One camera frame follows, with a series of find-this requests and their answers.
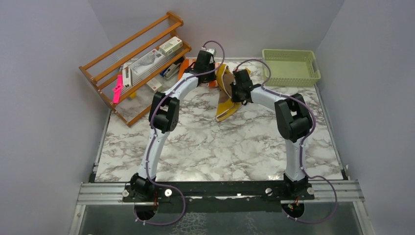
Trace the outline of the brown yellow bear towel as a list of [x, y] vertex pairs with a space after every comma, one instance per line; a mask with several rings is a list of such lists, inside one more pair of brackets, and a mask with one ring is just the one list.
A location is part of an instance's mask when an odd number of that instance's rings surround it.
[[231, 83], [235, 81], [234, 75], [229, 66], [222, 64], [215, 72], [216, 83], [220, 88], [219, 100], [216, 110], [216, 121], [222, 122], [232, 116], [241, 106], [241, 103], [235, 103], [231, 100], [232, 91]]

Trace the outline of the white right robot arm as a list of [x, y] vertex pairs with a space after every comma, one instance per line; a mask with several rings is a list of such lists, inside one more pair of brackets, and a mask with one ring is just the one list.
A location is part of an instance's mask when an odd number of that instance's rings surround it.
[[256, 103], [275, 112], [277, 130], [285, 139], [286, 170], [283, 175], [283, 195], [295, 199], [307, 188], [308, 177], [304, 173], [304, 142], [313, 128], [313, 119], [302, 95], [278, 94], [260, 84], [253, 84], [247, 70], [233, 72], [231, 100], [235, 103]]

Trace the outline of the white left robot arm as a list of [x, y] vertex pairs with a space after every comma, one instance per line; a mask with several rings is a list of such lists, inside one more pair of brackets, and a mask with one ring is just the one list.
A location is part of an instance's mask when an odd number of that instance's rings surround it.
[[132, 196], [142, 201], [153, 197], [158, 161], [167, 137], [178, 124], [180, 101], [201, 83], [215, 79], [215, 55], [215, 49], [202, 48], [178, 82], [164, 93], [155, 93], [149, 114], [149, 142], [138, 171], [130, 180]]

